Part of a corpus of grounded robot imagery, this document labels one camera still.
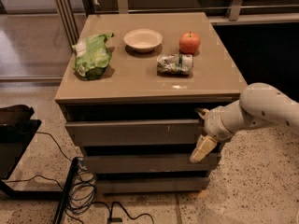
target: tabletop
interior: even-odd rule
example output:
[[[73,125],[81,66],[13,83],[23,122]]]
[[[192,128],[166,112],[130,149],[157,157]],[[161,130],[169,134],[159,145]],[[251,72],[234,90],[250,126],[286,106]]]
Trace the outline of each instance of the tabletop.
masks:
[[[123,37],[134,29],[151,29],[163,36],[153,52],[140,54],[128,49]],[[178,54],[182,34],[199,34],[201,45],[193,56],[189,76],[161,76],[159,54]],[[112,58],[100,79],[81,80],[73,70],[75,54],[56,93],[58,104],[142,103],[200,101],[205,98],[237,99],[247,86],[205,13],[90,15],[80,39],[113,33],[106,42]]]

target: floor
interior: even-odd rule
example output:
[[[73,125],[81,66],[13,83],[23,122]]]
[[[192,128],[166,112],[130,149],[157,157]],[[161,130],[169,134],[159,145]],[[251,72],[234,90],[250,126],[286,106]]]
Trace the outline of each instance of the floor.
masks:
[[[77,16],[78,27],[84,16]],[[57,16],[0,16],[1,76],[62,76],[70,48]],[[25,104],[41,119],[40,132],[50,133],[69,158],[81,156],[64,127],[54,101],[59,83],[0,83],[0,106]],[[9,180],[43,175],[65,182],[70,162],[48,135],[36,134]],[[220,165],[206,190],[113,196],[132,217],[150,213],[154,223],[246,224],[296,223],[299,208],[299,136],[283,127],[242,131],[227,143]],[[9,183],[19,190],[59,190],[42,178]],[[95,200],[102,201],[100,196]],[[52,223],[57,202],[13,201],[0,192],[0,224]],[[80,216],[84,223],[107,223],[108,211],[95,204]],[[152,223],[143,216],[130,220],[116,206],[113,217],[122,223]],[[79,223],[66,217],[62,223]]]

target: drawer front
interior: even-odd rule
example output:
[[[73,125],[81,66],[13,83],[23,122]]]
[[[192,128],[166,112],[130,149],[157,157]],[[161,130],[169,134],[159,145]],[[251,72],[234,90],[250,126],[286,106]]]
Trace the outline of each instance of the drawer front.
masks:
[[[195,144],[202,122],[198,119],[67,122],[76,146],[134,146]]]
[[[208,177],[105,180],[96,182],[100,193],[134,193],[158,191],[195,191],[206,189]]]
[[[85,157],[84,164],[94,174],[210,171],[217,167],[221,155],[211,153],[199,163],[189,158],[190,154],[95,156]]]

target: table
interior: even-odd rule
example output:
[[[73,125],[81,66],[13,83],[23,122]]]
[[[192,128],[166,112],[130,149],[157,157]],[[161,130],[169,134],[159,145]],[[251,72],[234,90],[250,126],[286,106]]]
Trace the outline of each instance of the table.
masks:
[[[124,35],[148,28],[162,34],[148,54],[126,47]],[[201,37],[188,77],[157,74],[161,53],[178,53],[186,31]],[[195,108],[237,100],[247,86],[205,13],[90,15],[80,38],[113,32],[110,65],[101,79],[83,81],[66,68],[55,101],[101,193],[205,189],[225,142],[199,163],[189,157],[202,133]]]

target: chip bag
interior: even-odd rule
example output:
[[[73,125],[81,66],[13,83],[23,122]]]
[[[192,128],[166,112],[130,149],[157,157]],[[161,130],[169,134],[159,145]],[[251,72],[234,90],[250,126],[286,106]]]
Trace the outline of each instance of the chip bag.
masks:
[[[73,69],[83,79],[97,79],[103,75],[112,56],[105,45],[111,37],[113,37],[113,33],[91,35],[72,46],[76,52]]]

